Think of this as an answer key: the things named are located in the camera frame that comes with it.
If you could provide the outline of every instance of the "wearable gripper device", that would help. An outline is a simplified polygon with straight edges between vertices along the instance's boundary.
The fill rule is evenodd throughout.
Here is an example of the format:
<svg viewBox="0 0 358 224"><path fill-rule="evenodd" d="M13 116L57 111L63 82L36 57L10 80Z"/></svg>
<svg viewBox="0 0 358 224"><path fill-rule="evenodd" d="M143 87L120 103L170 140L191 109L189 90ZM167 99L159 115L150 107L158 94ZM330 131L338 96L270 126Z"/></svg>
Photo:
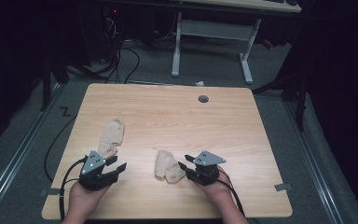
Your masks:
<svg viewBox="0 0 358 224"><path fill-rule="evenodd" d="M117 156L104 159L95 150L92 150L81 168L79 183L89 190L103 189L116 183L118 175L126 170L127 163L118 166L115 171L103 174L105 165L109 166L116 161Z"/></svg>
<svg viewBox="0 0 358 224"><path fill-rule="evenodd" d="M226 162L225 159L203 150L197 158L185 155L187 161L196 164L196 169L187 168L183 163L178 162L182 170L186 172L187 179L199 183L203 186L211 185L219 177L217 164Z"/></svg>

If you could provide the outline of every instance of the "hole in table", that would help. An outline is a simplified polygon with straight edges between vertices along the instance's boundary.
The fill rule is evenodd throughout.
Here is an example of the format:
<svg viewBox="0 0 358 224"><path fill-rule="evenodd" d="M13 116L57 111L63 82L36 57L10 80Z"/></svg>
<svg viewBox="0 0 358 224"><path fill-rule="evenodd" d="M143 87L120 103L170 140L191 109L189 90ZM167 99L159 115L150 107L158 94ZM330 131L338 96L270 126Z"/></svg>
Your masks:
<svg viewBox="0 0 358 224"><path fill-rule="evenodd" d="M200 101L201 103L208 103L209 98L208 98L208 96L206 96L206 95L201 95L201 96L199 96L199 101Z"/></svg>

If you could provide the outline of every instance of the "human hand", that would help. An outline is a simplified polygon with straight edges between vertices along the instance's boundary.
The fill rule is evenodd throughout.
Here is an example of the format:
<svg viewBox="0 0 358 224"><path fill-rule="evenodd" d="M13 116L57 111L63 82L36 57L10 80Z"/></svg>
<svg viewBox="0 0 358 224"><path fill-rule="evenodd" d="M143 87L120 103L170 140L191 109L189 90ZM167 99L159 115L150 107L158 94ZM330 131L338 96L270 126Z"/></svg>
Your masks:
<svg viewBox="0 0 358 224"><path fill-rule="evenodd" d="M200 189L204 191L206 196L213 202L220 211L223 223L225 224L248 224L245 215L241 213L231 196L231 182L228 174L222 167L217 166L219 170L219 181L212 185L202 186L194 182Z"/></svg>
<svg viewBox="0 0 358 224"><path fill-rule="evenodd" d="M84 223L87 217L95 211L101 198L109 188L110 186L99 190L88 190L76 181L71 187L69 208L62 223Z"/></svg>
<svg viewBox="0 0 358 224"><path fill-rule="evenodd" d="M217 166L217 169L219 170L219 177L217 179L231 186L228 174L220 166ZM203 186L198 183L195 184L200 189L202 189L202 191L204 191L208 199L216 205L219 205L227 200L232 200L231 189L229 189L226 185L222 183L215 182L208 186Z"/></svg>

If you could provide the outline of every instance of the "forearm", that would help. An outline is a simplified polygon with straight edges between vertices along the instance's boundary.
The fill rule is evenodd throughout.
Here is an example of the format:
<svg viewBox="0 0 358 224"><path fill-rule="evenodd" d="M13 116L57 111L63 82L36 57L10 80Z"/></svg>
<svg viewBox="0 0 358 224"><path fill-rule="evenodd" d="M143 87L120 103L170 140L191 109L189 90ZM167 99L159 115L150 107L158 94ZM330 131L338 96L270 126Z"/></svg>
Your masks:
<svg viewBox="0 0 358 224"><path fill-rule="evenodd" d="M240 212L232 199L224 200L217 207L224 224L248 224L245 216Z"/></svg>

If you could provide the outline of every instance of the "crumpled cloth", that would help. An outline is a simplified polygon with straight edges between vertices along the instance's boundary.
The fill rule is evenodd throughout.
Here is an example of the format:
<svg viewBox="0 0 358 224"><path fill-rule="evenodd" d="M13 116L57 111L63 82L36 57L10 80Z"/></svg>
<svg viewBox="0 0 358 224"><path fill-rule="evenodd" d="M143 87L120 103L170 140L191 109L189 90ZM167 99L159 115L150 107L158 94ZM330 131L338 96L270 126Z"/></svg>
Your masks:
<svg viewBox="0 0 358 224"><path fill-rule="evenodd" d="M117 153L117 146L123 142L124 125L119 119L114 119L110 122L103 135L100 138L100 145L98 145L98 154L103 158L109 158Z"/></svg>
<svg viewBox="0 0 358 224"><path fill-rule="evenodd" d="M169 184L177 183L186 172L182 170L173 157L173 154L166 150L160 150L156 159L155 176L166 178Z"/></svg>

